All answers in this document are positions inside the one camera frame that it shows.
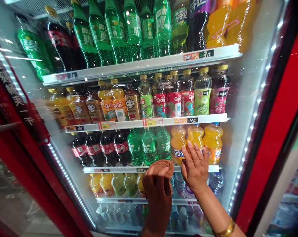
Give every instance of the sprite bottle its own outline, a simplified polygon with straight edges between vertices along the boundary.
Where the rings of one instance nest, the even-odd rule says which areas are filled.
[[[102,66],[115,64],[113,48],[110,44],[106,22],[95,0],[88,0],[90,6],[89,22]]]
[[[126,63],[128,55],[126,55],[127,43],[125,40],[125,28],[114,0],[106,0],[105,19],[109,39],[114,49],[116,63]]]
[[[134,0],[125,0],[124,18],[127,26],[127,45],[131,61],[144,59],[142,52],[142,33],[140,25],[140,14]]]
[[[171,55],[171,8],[169,0],[156,0],[153,7],[157,57]]]

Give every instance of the bottle label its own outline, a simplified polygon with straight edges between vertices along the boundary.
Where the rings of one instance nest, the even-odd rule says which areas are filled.
[[[153,118],[153,98],[152,95],[142,95],[140,96],[141,112],[142,118]]]
[[[194,106],[194,91],[184,91],[181,93],[181,115],[191,116],[193,115]]]
[[[115,144],[114,143],[114,146],[115,146],[115,151],[116,153],[124,153],[126,151],[128,151],[128,144],[127,144],[127,141],[126,142],[123,142],[121,144]]]
[[[153,96],[156,117],[166,118],[166,95],[155,94]]]
[[[226,99],[228,95],[229,87],[215,88],[211,91],[211,114],[223,114],[225,113]]]
[[[76,148],[72,148],[72,151],[76,157],[83,156],[87,153],[85,145],[82,145],[82,146],[79,146]]]
[[[115,150],[114,143],[110,143],[107,145],[100,145],[100,147],[104,155],[110,154]]]
[[[168,93],[167,112],[168,118],[181,117],[181,93]]]
[[[141,120],[141,115],[140,115],[140,96],[138,95],[132,95],[132,96],[126,96],[125,101],[126,101],[126,106],[127,106],[127,112],[129,116],[129,120]]]
[[[207,115],[209,114],[209,97],[211,95],[211,88],[209,89],[195,89],[194,114]]]

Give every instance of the coca-cola bottle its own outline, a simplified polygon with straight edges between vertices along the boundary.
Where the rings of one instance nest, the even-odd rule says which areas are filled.
[[[74,137],[74,140],[71,142],[74,155],[80,159],[82,166],[93,166],[93,158],[87,153],[84,140],[79,137],[78,133],[71,133],[71,135]]]
[[[119,156],[119,163],[126,166],[132,162],[132,157],[129,152],[126,132],[117,129],[114,137],[114,146],[117,155]]]
[[[106,157],[106,164],[108,166],[115,166],[118,163],[118,155],[115,152],[114,136],[111,136],[110,130],[102,130],[100,138],[100,146],[102,153]]]

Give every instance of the shelf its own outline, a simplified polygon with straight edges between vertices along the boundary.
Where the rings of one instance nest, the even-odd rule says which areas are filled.
[[[43,76],[43,84],[45,86],[56,84],[79,84],[82,82],[109,80],[111,78],[130,77],[141,74],[154,75],[156,72],[219,64],[226,62],[229,59],[241,57],[242,53],[239,53],[238,51],[239,45],[234,44],[220,48],[175,54],[124,64],[51,74]]]
[[[99,122],[95,124],[86,124],[78,126],[67,126],[66,133],[99,131],[108,129],[126,129],[126,128],[141,128],[141,127],[159,127],[191,123],[212,123],[212,122],[227,122],[227,114],[211,114],[211,115],[196,115],[177,118],[147,118],[137,121],[125,122]]]

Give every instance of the orange soda bottle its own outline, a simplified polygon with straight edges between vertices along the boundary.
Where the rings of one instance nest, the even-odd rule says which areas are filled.
[[[212,123],[205,127],[205,137],[203,144],[208,154],[208,164],[217,165],[221,156],[223,142],[221,136],[223,135],[222,128],[219,123]]]
[[[176,125],[172,128],[172,161],[174,161],[177,165],[180,165],[182,159],[184,159],[184,155],[182,152],[182,146],[186,147],[187,141],[185,139],[185,129],[181,125]]]
[[[126,101],[124,98],[125,92],[120,86],[117,85],[118,84],[117,79],[111,79],[111,82],[113,84],[113,87],[110,90],[110,92],[113,95],[113,105],[115,108],[117,121],[118,122],[129,121]]]

